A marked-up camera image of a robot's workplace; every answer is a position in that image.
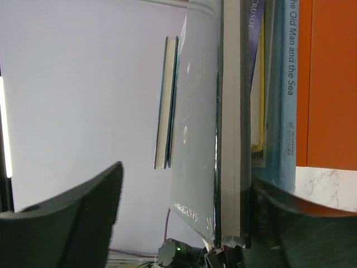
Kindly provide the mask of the light blue thin book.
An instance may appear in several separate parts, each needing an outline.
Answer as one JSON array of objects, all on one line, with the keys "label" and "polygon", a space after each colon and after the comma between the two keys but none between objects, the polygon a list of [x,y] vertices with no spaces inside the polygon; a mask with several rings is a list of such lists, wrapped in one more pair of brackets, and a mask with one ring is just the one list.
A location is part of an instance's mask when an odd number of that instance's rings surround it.
[{"label": "light blue thin book", "polygon": [[264,144],[252,153],[253,175],[295,192],[299,1],[265,1]]}]

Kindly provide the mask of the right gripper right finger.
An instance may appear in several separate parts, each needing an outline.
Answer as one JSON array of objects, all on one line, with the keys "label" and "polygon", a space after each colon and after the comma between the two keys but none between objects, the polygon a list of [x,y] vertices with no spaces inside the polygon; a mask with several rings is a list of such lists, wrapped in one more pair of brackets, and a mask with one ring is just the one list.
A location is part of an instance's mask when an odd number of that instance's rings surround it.
[{"label": "right gripper right finger", "polygon": [[252,180],[251,239],[243,267],[356,267],[356,213]]}]

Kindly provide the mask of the dark blue Wuthering Heights book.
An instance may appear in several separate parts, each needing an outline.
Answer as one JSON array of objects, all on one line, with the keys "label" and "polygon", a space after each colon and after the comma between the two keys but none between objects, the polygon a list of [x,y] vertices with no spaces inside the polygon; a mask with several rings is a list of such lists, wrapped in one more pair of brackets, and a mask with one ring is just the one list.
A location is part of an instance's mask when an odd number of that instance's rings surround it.
[{"label": "dark blue Wuthering Heights book", "polygon": [[165,53],[158,106],[156,148],[154,158],[155,169],[166,169],[166,154],[168,149],[168,132],[170,120],[170,103],[172,94],[173,65],[175,61],[175,37],[165,39]]}]

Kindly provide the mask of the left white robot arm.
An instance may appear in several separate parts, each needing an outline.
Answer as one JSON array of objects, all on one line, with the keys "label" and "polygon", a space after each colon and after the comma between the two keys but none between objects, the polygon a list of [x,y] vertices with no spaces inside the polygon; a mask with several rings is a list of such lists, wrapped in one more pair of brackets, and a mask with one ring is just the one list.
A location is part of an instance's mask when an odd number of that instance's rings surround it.
[{"label": "left white robot arm", "polygon": [[217,257],[206,248],[192,247],[168,238],[158,249],[159,267],[221,267]]}]

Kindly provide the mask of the black book with barcode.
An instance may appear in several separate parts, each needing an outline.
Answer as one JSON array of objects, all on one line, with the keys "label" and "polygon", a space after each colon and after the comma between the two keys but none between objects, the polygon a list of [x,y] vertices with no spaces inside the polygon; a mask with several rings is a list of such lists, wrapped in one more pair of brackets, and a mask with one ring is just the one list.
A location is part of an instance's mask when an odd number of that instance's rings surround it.
[{"label": "black book with barcode", "polygon": [[250,247],[249,1],[190,1],[179,46],[171,210],[215,247]]}]

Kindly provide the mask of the teal ocean cover book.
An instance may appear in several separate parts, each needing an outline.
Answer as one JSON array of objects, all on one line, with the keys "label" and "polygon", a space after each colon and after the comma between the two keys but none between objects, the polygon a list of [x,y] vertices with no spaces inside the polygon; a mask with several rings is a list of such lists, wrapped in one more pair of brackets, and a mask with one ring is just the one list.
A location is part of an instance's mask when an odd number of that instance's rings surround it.
[{"label": "teal ocean cover book", "polygon": [[166,167],[170,168],[172,163],[172,151],[173,151],[173,134],[175,128],[175,109],[176,109],[176,98],[177,98],[177,76],[180,64],[180,38],[175,37],[175,61],[173,65],[173,81],[172,81],[172,94],[170,103],[170,120],[169,120],[169,136],[168,136],[168,149],[166,154]]}]

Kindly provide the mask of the yellow book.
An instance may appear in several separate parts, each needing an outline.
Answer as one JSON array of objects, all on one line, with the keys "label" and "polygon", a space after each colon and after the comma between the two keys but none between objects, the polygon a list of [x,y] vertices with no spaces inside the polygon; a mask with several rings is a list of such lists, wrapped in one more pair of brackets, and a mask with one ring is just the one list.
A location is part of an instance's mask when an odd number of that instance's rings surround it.
[{"label": "yellow book", "polygon": [[259,36],[252,89],[250,91],[251,151],[263,149],[264,144],[264,35]]}]

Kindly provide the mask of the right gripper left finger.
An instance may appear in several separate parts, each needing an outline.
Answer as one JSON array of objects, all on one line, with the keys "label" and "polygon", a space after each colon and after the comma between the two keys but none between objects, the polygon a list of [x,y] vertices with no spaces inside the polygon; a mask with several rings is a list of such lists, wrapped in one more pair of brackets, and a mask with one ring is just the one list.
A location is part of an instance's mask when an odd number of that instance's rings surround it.
[{"label": "right gripper left finger", "polygon": [[1,213],[1,267],[105,267],[117,221],[120,161],[19,212]]}]

